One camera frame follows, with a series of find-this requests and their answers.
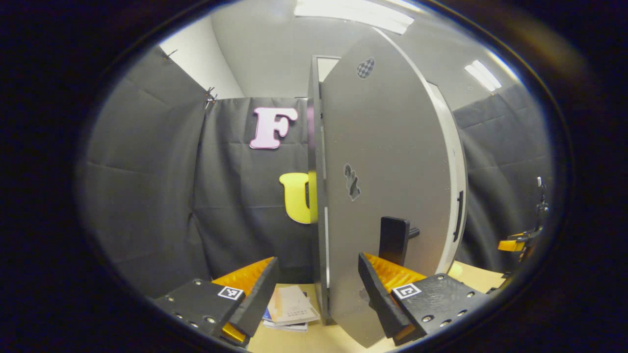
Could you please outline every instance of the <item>white ceiling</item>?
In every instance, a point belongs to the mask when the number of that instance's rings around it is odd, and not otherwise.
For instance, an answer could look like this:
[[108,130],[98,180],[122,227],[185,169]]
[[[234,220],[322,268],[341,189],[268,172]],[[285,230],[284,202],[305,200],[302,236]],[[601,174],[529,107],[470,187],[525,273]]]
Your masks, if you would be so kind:
[[[306,96],[311,56],[341,57],[369,28],[338,19],[296,18],[295,6],[296,0],[243,0],[211,14],[215,39],[245,97]],[[415,21],[403,36],[384,32],[439,86],[452,109],[489,95],[464,70],[474,60],[503,87],[514,83],[483,46],[452,24],[428,13],[410,13]]]

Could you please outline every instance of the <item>dark sticker on door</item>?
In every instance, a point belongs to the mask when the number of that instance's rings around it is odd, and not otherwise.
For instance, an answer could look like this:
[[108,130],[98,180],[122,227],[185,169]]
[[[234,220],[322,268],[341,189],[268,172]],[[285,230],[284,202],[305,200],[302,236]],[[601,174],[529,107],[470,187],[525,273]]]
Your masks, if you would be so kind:
[[360,187],[358,187],[358,177],[355,175],[355,170],[347,163],[345,164],[345,178],[347,179],[347,190],[349,191],[349,197],[351,201],[355,201],[361,194]]

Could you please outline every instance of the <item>black fabric backdrop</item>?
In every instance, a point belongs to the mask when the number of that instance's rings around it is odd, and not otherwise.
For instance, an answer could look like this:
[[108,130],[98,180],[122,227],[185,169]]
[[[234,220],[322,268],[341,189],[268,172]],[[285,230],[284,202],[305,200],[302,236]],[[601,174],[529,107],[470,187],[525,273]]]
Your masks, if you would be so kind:
[[[280,282],[311,282],[315,232],[287,216],[279,182],[307,173],[306,101],[224,99],[205,109],[205,91],[164,55],[154,49],[121,78],[93,128],[79,168],[90,229],[152,297],[269,256],[279,257]],[[249,147],[256,107],[299,112],[278,149]],[[457,259],[509,271],[516,256],[497,243],[534,227],[536,177],[553,182],[543,115],[521,86],[453,115],[468,171]]]

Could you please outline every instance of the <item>checkered pattern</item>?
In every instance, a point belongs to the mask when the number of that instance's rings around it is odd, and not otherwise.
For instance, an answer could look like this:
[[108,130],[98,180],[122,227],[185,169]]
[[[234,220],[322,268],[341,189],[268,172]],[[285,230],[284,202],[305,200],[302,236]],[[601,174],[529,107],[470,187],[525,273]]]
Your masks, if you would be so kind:
[[374,67],[375,59],[368,58],[365,62],[361,62],[360,65],[357,66],[357,75],[361,79],[366,79],[371,74]]

